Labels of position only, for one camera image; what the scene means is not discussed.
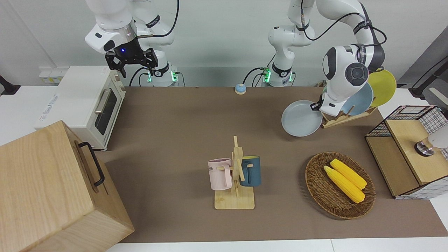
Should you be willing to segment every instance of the oven window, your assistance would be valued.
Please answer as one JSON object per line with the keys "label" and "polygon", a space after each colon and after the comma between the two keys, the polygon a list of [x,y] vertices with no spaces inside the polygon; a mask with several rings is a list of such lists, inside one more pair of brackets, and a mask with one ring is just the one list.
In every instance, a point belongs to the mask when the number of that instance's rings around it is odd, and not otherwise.
{"label": "oven window", "polygon": [[98,129],[101,135],[104,135],[104,133],[106,132],[106,128],[109,125],[109,121],[111,119],[115,104],[116,96],[113,92],[111,92],[106,103],[106,107],[104,107],[103,113],[99,114],[95,121],[95,127]]}

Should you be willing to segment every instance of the corn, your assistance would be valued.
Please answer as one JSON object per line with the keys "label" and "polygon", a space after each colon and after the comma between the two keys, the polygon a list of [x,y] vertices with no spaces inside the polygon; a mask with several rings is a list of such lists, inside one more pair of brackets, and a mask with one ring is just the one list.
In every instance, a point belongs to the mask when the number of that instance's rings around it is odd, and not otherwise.
{"label": "corn", "polygon": [[359,203],[366,197],[364,193],[353,185],[348,179],[346,179],[337,170],[328,166],[323,167],[327,172],[328,177],[347,195],[354,203]]}
{"label": "corn", "polygon": [[335,170],[346,177],[351,183],[353,183],[353,185],[355,185],[359,189],[362,190],[366,187],[367,182],[340,160],[335,158],[330,162],[330,164]]}

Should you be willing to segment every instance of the wicker basket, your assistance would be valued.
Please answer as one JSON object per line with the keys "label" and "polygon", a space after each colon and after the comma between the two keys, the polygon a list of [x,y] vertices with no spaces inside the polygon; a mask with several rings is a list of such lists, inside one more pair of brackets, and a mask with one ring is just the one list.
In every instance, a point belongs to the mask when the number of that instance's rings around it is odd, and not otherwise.
{"label": "wicker basket", "polygon": [[[335,158],[348,165],[367,181],[366,188],[362,190],[366,197],[361,203],[354,203],[327,176],[323,166],[330,166],[330,162]],[[366,215],[375,202],[375,187],[369,174],[356,161],[337,152],[323,152],[312,157],[306,165],[305,181],[317,204],[325,211],[342,219],[355,219]]]}

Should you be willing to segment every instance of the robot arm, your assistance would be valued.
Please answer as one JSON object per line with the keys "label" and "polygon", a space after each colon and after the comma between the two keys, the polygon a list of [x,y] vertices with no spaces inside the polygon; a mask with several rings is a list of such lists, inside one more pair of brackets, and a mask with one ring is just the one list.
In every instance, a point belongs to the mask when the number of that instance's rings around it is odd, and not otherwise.
{"label": "robot arm", "polygon": [[[154,73],[159,65],[158,59],[152,48],[142,50],[133,14],[128,6],[129,1],[86,0],[86,2],[96,19],[96,25],[85,38],[86,43],[99,53],[106,54],[109,68],[120,71],[126,77],[125,65],[140,64]],[[137,6],[134,8],[134,13],[139,19],[146,21],[151,18],[151,10],[145,12],[142,8],[150,4],[149,0],[132,0],[132,2]],[[159,20],[160,18],[152,19],[145,24],[157,26]]]}
{"label": "robot arm", "polygon": [[269,85],[273,87],[283,87],[289,82],[292,74],[291,69],[295,55],[289,49],[291,46],[308,46],[312,43],[305,34],[304,27],[309,37],[314,38],[314,30],[309,23],[309,14],[313,8],[315,0],[304,0],[303,10],[306,24],[301,23],[301,0],[291,0],[288,10],[288,18],[293,26],[275,26],[269,32],[269,43],[276,49],[274,61],[269,66],[271,75]]}
{"label": "robot arm", "polygon": [[336,116],[345,101],[364,86],[369,71],[376,71],[384,62],[384,51],[369,16],[357,0],[291,0],[288,18],[294,26],[277,26],[269,34],[277,53],[270,66],[274,73],[269,84],[281,87],[286,83],[294,61],[289,47],[306,46],[315,40],[309,19],[314,2],[319,13],[328,19],[347,15],[340,21],[352,27],[357,40],[357,44],[332,47],[323,59],[327,89],[313,109]]}
{"label": "robot arm", "polygon": [[[141,36],[138,41],[143,50],[150,47],[154,49],[158,59],[158,67],[150,71],[148,83],[142,86],[168,87],[177,81],[175,75],[176,67],[167,60],[166,53],[162,49],[164,45],[170,45],[174,41],[174,33],[170,32],[171,27],[165,24],[158,14],[152,0],[131,0],[135,26],[137,27],[137,36]],[[153,34],[167,34],[166,36],[153,36]]]}
{"label": "robot arm", "polygon": [[319,101],[323,113],[336,116],[346,100],[367,82],[369,72],[384,62],[384,50],[379,45],[366,9],[357,0],[317,0],[319,13],[332,20],[349,15],[341,22],[353,29],[357,44],[337,46],[328,50],[323,59],[327,89]]}

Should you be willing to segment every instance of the plate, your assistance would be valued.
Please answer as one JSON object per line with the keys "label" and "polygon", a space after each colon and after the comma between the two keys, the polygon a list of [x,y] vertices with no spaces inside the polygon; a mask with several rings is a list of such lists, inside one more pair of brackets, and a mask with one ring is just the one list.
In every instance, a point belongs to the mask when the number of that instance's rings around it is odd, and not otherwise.
{"label": "plate", "polygon": [[281,125],[293,136],[307,136],[314,133],[322,124],[322,112],[311,110],[314,102],[298,100],[283,111]]}
{"label": "plate", "polygon": [[[359,176],[366,180],[367,186],[362,190],[365,199],[356,204],[328,177],[323,169],[324,165],[330,166],[333,159],[352,168]],[[306,165],[305,181],[311,196],[325,211],[342,219],[355,219],[370,212],[375,202],[375,187],[369,174],[350,157],[337,152],[323,152],[312,157]]]}
{"label": "plate", "polygon": [[372,107],[385,104],[395,94],[396,80],[393,74],[387,70],[371,73],[367,82],[372,87],[373,95],[375,96]]}
{"label": "plate", "polygon": [[369,83],[366,83],[356,94],[352,95],[342,106],[341,110],[350,116],[364,113],[372,104],[373,90]]}

